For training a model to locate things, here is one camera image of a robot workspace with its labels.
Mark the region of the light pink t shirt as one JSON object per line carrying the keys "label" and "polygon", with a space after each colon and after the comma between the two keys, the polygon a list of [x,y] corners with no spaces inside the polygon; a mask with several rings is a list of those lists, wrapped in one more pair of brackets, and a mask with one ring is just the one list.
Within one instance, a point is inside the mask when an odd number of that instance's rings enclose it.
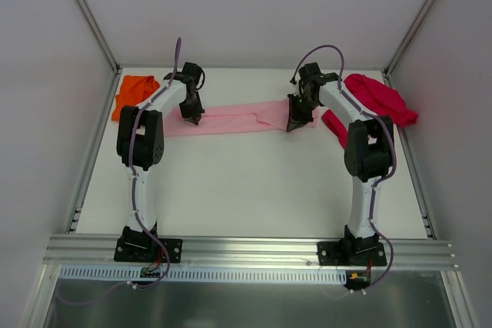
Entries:
{"label": "light pink t shirt", "polygon": [[186,137],[285,131],[288,114],[287,98],[280,101],[208,108],[198,125],[185,122],[180,110],[175,108],[164,119],[164,133],[169,137]]}

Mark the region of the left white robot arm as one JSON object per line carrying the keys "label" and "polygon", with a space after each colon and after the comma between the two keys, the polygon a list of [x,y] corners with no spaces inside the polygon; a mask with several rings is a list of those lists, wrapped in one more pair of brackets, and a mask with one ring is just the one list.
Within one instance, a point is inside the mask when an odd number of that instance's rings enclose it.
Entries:
{"label": "left white robot arm", "polygon": [[121,248],[139,260],[152,260],[162,250],[150,180],[152,168],[165,152],[164,118],[177,108],[184,122],[198,125],[204,113],[199,95],[204,80],[203,68],[186,62],[180,71],[165,75],[163,85],[149,98],[121,110],[116,152],[130,183],[130,211]]}

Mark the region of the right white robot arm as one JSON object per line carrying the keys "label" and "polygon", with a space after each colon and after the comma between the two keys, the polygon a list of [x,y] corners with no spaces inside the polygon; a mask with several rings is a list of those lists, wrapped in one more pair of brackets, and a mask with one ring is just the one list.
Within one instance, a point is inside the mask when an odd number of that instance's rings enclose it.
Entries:
{"label": "right white robot arm", "polygon": [[347,127],[344,164],[353,180],[351,213],[340,240],[317,244],[318,262],[382,267],[387,260],[376,218],[382,183],[395,172],[393,121],[364,108],[342,88],[339,74],[325,74],[317,63],[296,70],[294,83],[296,90],[288,95],[288,132],[313,122],[318,107],[334,110]]}

